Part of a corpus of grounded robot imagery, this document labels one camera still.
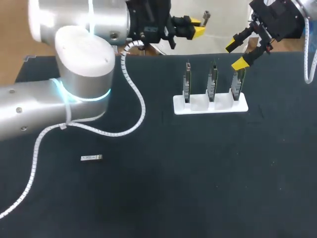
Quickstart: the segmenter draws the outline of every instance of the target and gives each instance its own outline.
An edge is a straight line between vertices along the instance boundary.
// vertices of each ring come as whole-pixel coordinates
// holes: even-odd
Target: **table surface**
[[[263,56],[247,71],[249,111],[177,116],[185,62],[192,93],[210,62],[226,92],[239,55],[129,57],[147,115],[122,138],[55,129],[40,148],[31,192],[0,220],[1,238],[315,238],[317,83],[303,80],[301,53]],[[140,115],[117,59],[109,111],[91,125],[122,131]],[[17,81],[58,77],[54,58],[26,62]],[[23,191],[38,133],[0,143],[0,211]],[[82,163],[83,155],[102,154]]]

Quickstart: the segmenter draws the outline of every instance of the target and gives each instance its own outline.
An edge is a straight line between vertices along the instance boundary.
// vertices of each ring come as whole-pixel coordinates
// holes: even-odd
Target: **white end cap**
[[[29,0],[29,27],[34,40],[41,42],[41,21],[39,0]]]
[[[115,54],[104,39],[80,26],[60,28],[55,49],[61,62],[71,72],[84,77],[100,77],[114,69]]]

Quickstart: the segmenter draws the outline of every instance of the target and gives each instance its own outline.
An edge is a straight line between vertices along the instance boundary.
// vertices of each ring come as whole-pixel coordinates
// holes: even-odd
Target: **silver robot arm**
[[[130,17],[124,1],[29,0],[29,26],[36,41],[55,49],[61,78],[0,88],[0,140],[101,117],[113,78],[111,44],[125,43]]]

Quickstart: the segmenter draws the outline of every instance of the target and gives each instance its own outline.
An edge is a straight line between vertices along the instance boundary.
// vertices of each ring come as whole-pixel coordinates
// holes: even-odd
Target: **white cable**
[[[304,79],[307,84],[310,84],[314,79],[314,74],[317,65],[317,50],[314,55],[311,73],[308,78],[308,45],[309,45],[309,21],[305,17],[305,47],[304,47]]]
[[[125,79],[127,80],[127,82],[130,84],[130,86],[132,87],[132,89],[134,90],[134,92],[136,93],[136,95],[138,96],[139,100],[140,100],[140,103],[141,103],[141,116],[140,116],[140,119],[138,120],[138,122],[130,129],[124,131],[124,132],[119,132],[119,133],[111,133],[111,132],[105,132],[105,131],[101,131],[101,130],[98,130],[96,128],[93,128],[91,126],[87,126],[87,125],[83,125],[83,124],[80,124],[80,123],[75,123],[75,122],[70,122],[68,125],[69,126],[75,126],[75,127],[79,127],[79,128],[83,128],[85,130],[89,130],[89,131],[92,131],[94,133],[97,133],[99,135],[104,135],[104,136],[110,136],[110,137],[120,137],[120,136],[124,136],[124,135],[127,135],[127,134],[130,134],[132,132],[134,132],[140,125],[141,123],[143,122],[144,120],[144,117],[145,117],[145,113],[146,113],[146,107],[145,107],[145,102],[144,102],[144,99],[140,93],[140,91],[138,90],[138,88],[135,86],[135,84],[132,82],[128,72],[127,72],[127,69],[126,69],[126,66],[125,66],[125,60],[126,60],[126,55],[128,53],[128,51],[134,47],[134,46],[143,46],[143,42],[142,41],[135,41],[135,42],[131,42],[129,45],[127,45],[125,48],[124,48],[124,51],[122,52],[122,56],[121,56],[121,69],[122,69],[122,72],[123,72],[123,75],[125,77]],[[31,169],[31,174],[30,174],[30,178],[29,178],[29,181],[22,193],[22,195],[16,200],[15,203],[13,203],[8,209],[6,209],[4,212],[0,213],[0,220],[2,218],[4,218],[5,216],[7,216],[9,213],[11,213],[24,199],[25,197],[27,196],[27,194],[30,192],[30,189],[32,187],[32,184],[33,184],[33,181],[34,181],[34,178],[35,178],[35,173],[36,173],[36,168],[37,168],[37,163],[38,163],[38,154],[39,154],[39,148],[40,148],[40,145],[41,145],[41,141],[43,139],[43,137],[50,131],[50,130],[53,130],[54,128],[57,128],[57,127],[63,127],[65,126],[66,124],[63,123],[63,124],[57,124],[57,125],[52,125],[52,126],[49,126],[47,128],[45,128],[41,133],[40,135],[38,136],[38,138],[36,139],[36,142],[35,142],[35,145],[34,145],[34,151],[33,151],[33,161],[32,161],[32,169]]]

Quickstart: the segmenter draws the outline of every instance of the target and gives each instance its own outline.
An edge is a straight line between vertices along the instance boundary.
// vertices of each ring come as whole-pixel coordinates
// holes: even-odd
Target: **small metal part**
[[[16,108],[17,113],[22,113],[22,108]]]
[[[110,34],[110,38],[113,40],[113,41],[116,41],[118,39],[118,34],[116,32],[112,32]]]
[[[89,160],[102,160],[103,155],[89,155],[89,156],[82,156],[81,161],[89,161]]]
[[[192,73],[190,63],[186,63],[186,71],[184,75],[184,82],[183,82],[183,90],[184,90],[184,98],[185,103],[190,103],[190,83],[191,83]]]
[[[240,93],[242,90],[244,78],[246,75],[246,69],[242,68],[238,71],[235,71],[233,74],[232,84],[231,84],[231,92],[233,99],[238,101],[240,98]]]
[[[205,27],[205,26],[207,25],[207,23],[208,23],[210,17],[211,17],[210,12],[209,12],[209,11],[205,11],[205,12],[204,12],[204,16],[203,16],[203,20],[202,20],[200,26],[201,26],[201,27]]]
[[[211,69],[208,75],[208,83],[207,83],[207,93],[210,102],[214,102],[214,97],[216,94],[217,88],[217,80],[218,80],[218,69],[217,65],[213,63],[211,65]]]

